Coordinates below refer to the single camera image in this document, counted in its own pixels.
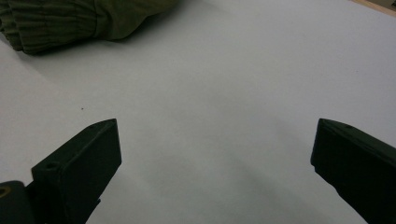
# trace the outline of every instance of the white surface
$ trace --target white surface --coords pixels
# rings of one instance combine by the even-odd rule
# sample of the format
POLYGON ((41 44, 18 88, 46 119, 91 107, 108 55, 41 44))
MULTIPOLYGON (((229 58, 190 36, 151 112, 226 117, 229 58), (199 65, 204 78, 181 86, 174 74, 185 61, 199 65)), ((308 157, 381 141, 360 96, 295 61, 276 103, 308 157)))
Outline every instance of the white surface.
POLYGON ((121 42, 0 41, 0 182, 86 126, 123 164, 88 223, 365 223, 310 165, 319 118, 396 146, 396 19, 345 0, 184 0, 121 42))

